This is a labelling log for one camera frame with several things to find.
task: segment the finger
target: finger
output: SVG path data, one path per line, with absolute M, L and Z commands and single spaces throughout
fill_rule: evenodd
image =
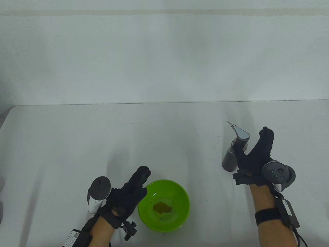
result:
M 242 147 L 241 147 L 240 144 L 235 143 L 232 148 L 234 150 L 235 157 L 237 159 L 242 159 L 242 158 L 245 158 L 246 157 L 246 154 L 242 150 Z
M 274 132 L 273 130 L 263 127 L 263 129 L 259 132 L 259 140 L 250 152 L 250 154 L 253 153 L 265 153 L 269 152 L 272 149 L 273 146 L 273 140 L 274 140 Z
M 151 175 L 151 171 L 147 166 L 140 166 L 137 171 L 132 175 L 130 180 L 124 184 L 122 189 L 128 194 L 134 193 L 138 188 L 141 188 Z
M 147 195 L 147 189 L 146 188 L 139 188 L 136 190 L 136 192 L 133 195 L 133 200 L 134 200 L 134 204 L 135 206 L 137 206 L 137 204 L 144 199 L 144 197 Z
M 269 129 L 265 126 L 259 132 L 259 137 L 260 137 L 260 139 L 266 138 L 266 139 L 269 139 L 269 140 L 273 140 L 274 139 L 274 132 L 273 132 L 273 130 L 271 130 L 271 129 Z

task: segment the sticker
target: sticker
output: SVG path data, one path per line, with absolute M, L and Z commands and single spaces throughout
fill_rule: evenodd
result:
M 71 231 L 70 235 L 67 237 L 63 247 L 72 247 L 75 241 L 77 240 L 80 233 L 76 231 Z
M 286 208 L 286 211 L 287 211 L 288 215 L 292 216 L 292 213 L 291 213 L 291 211 L 290 211 L 290 208 L 289 208 L 288 203 L 287 203 L 285 200 L 282 200 L 282 202 L 283 202 L 283 205 L 284 205 L 285 208 Z

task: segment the bottle nozzle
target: bottle nozzle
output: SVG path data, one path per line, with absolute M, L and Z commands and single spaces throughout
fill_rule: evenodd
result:
M 239 128 L 235 124 L 230 123 L 229 121 L 227 122 L 231 125 L 232 129 L 237 134 L 237 140 L 240 140 L 244 143 L 246 143 L 249 140 L 250 134 L 247 131 L 244 131 L 243 129 Z

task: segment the white table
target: white table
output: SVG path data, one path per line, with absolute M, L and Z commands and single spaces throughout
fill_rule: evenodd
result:
M 329 103 L 318 101 L 19 106 L 0 131 L 1 246 L 62 246 L 90 217 L 87 189 L 98 176 L 121 187 L 146 165 L 148 182 L 166 178 L 188 192 L 191 211 L 179 230 L 149 230 L 113 246 L 258 246 L 246 185 L 235 185 L 221 159 L 234 132 L 274 130 L 272 157 L 292 166 L 284 191 L 309 246 L 329 244 Z

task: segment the black wrist strap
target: black wrist strap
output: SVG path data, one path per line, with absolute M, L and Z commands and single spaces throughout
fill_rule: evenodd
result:
M 281 215 L 277 208 L 269 208 L 255 213 L 255 219 L 256 219 L 256 224 L 258 226 L 260 223 L 265 221 L 280 220 Z
M 100 213 L 100 215 L 114 228 L 118 229 L 122 225 L 122 221 L 119 220 L 111 210 Z

